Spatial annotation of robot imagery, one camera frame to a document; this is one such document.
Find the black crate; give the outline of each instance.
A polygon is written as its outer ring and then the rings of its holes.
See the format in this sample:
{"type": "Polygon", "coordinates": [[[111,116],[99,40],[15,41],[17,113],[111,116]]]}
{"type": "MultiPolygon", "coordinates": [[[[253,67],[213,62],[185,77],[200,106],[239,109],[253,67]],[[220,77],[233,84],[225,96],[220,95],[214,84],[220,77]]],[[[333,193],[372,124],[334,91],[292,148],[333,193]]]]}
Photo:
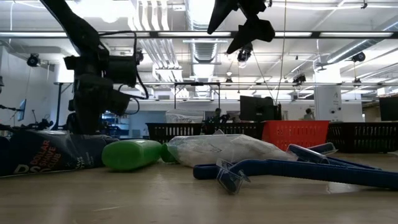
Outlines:
{"type": "Polygon", "coordinates": [[[219,129],[222,130],[224,134],[245,134],[261,140],[264,123],[207,124],[206,134],[213,134],[219,129]]]}
{"type": "Polygon", "coordinates": [[[175,136],[200,135],[203,124],[147,123],[149,139],[160,143],[169,142],[175,136]]]}
{"type": "Polygon", "coordinates": [[[393,152],[398,150],[398,123],[329,124],[327,141],[340,152],[393,152]]]}

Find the table surface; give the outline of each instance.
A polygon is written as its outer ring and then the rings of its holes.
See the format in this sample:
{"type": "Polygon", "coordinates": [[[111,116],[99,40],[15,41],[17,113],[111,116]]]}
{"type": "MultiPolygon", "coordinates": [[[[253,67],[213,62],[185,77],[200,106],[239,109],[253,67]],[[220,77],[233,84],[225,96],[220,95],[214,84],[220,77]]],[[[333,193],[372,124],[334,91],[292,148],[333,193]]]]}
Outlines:
{"type": "MultiPolygon", "coordinates": [[[[338,154],[398,171],[392,154],[338,154]]],[[[396,223],[398,192],[286,177],[251,177],[238,195],[192,169],[156,164],[0,179],[0,223],[396,223]]]]}

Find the computer monitor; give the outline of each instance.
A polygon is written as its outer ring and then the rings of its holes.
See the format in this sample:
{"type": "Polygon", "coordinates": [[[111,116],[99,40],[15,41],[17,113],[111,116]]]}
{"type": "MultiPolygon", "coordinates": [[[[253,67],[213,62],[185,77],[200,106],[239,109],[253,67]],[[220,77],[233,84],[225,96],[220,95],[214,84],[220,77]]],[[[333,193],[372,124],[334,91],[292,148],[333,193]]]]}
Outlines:
{"type": "Polygon", "coordinates": [[[26,109],[26,99],[22,100],[22,102],[19,105],[18,121],[22,121],[25,118],[25,109],[26,109]]]}
{"type": "Polygon", "coordinates": [[[398,121],[398,96],[380,97],[379,104],[382,121],[398,121]]]}
{"type": "Polygon", "coordinates": [[[272,98],[241,96],[241,115],[243,121],[270,121],[275,120],[277,111],[272,98]]]}

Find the ceiling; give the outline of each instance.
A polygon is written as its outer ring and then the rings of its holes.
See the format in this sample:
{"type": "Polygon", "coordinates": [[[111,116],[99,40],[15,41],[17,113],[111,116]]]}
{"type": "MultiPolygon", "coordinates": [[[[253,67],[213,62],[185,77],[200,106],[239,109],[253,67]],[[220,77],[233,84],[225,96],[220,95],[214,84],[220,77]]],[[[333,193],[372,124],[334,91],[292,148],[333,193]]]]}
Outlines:
{"type": "MultiPolygon", "coordinates": [[[[204,5],[211,0],[201,0],[204,5]]],[[[11,28],[10,12],[13,1],[0,2],[0,30],[7,31],[11,28]]],[[[60,31],[62,28],[52,15],[43,8],[41,3],[31,1],[16,1],[12,7],[12,30],[18,31],[60,31]]],[[[275,30],[322,30],[322,31],[375,31],[377,27],[389,19],[396,16],[398,2],[396,0],[366,0],[368,6],[366,9],[340,9],[340,10],[314,10],[326,9],[326,7],[340,6],[360,6],[363,0],[288,0],[288,8],[283,8],[285,1],[274,0],[274,5],[259,14],[260,19],[271,21],[275,30]],[[392,6],[392,8],[374,8],[371,6],[392,6]],[[306,7],[306,9],[292,9],[292,7],[306,7]]],[[[114,1],[113,9],[118,11],[121,16],[128,13],[127,5],[130,1],[114,1]]],[[[186,12],[175,10],[175,8],[184,7],[183,0],[169,0],[168,22],[171,30],[187,30],[186,12]]],[[[85,18],[98,31],[109,30],[129,30],[126,17],[120,17],[114,23],[106,23],[99,17],[85,18]]],[[[241,11],[232,12],[219,30],[237,30],[239,24],[244,24],[246,18],[241,11]]],[[[265,76],[269,82],[278,82],[280,78],[290,80],[296,73],[291,73],[306,60],[315,60],[317,55],[332,54],[336,50],[344,47],[355,40],[345,39],[275,39],[271,43],[254,41],[254,54],[248,60],[247,66],[238,69],[236,56],[227,56],[226,49],[231,40],[220,44],[217,53],[217,59],[214,70],[213,81],[224,82],[226,72],[232,72],[234,82],[256,82],[265,76]]],[[[114,54],[120,51],[132,49],[132,40],[126,39],[108,39],[106,44],[113,50],[114,54]]],[[[172,39],[175,54],[182,67],[184,78],[192,76],[192,60],[190,46],[183,43],[183,39],[172,39]]],[[[60,63],[65,55],[76,54],[68,39],[14,39],[12,46],[17,49],[17,53],[29,55],[40,52],[40,57],[48,60],[50,63],[60,63]]],[[[343,81],[352,81],[354,76],[375,72],[397,63],[398,41],[384,40],[363,52],[366,54],[366,60],[357,63],[355,69],[352,62],[340,63],[340,72],[343,81]]],[[[149,57],[144,55],[144,61],[139,66],[139,71],[151,72],[152,62],[149,57]]],[[[307,75],[307,81],[312,80],[313,69],[308,67],[303,71],[307,75]]],[[[398,67],[386,73],[375,75],[366,82],[381,82],[387,78],[398,77],[398,67]]]]}

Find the wooden table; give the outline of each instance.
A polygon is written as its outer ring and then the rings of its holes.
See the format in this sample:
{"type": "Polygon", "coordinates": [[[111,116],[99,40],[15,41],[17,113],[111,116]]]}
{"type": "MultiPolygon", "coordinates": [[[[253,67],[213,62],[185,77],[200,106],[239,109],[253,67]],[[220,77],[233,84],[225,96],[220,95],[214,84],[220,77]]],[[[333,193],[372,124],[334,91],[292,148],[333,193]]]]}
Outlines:
{"type": "MultiPolygon", "coordinates": [[[[398,171],[391,154],[338,155],[398,171]]],[[[192,170],[156,164],[0,179],[0,223],[396,223],[398,192],[286,177],[251,177],[239,195],[192,170]]]]}

